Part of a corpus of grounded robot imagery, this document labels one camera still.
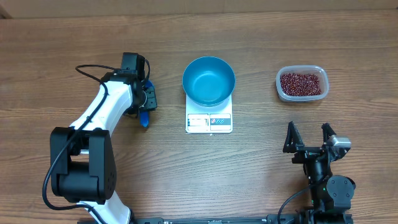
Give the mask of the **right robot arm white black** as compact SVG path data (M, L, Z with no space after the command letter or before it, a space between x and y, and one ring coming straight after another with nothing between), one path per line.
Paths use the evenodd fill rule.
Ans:
M328 123L322 124L323 144L306 146L294 122L287 128L283 152L292 153L292 163L303 165L308 187L290 196L279 208L278 223L353 223L346 211L356 188L349 177L334 175L331 163L344 158L351 149L351 141L337 135ZM283 215L284 207L294 198L310 192L310 207L302 208L293 215Z

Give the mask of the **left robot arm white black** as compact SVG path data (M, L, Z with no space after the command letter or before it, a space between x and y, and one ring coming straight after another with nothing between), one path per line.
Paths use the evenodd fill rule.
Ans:
M125 114L143 127L157 108L149 80L150 64L142 55L123 53L119 68L107 67L99 92L69 127L50 135L50 167L42 198L52 210L84 208L95 223L135 223L133 211L116 193L117 170L111 135Z

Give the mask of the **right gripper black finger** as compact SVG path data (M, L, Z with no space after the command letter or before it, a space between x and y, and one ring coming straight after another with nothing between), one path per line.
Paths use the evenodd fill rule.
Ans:
M336 133L332 129L329 123L322 124L322 131L323 131L323 142L326 144L329 138Z
M304 143L297 127L295 126L293 121L289 122L283 152L296 153L303 147Z

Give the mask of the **blue plastic scoop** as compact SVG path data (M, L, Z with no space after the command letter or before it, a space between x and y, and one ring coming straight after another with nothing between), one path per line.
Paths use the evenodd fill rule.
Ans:
M144 92L146 91L146 89L150 86L155 87L152 82L149 80L145 85L144 85ZM144 105L142 105L139 109L139 119L140 119L140 124L141 126L143 126L144 128L147 128L149 126L149 113L151 111L145 111L143 109Z

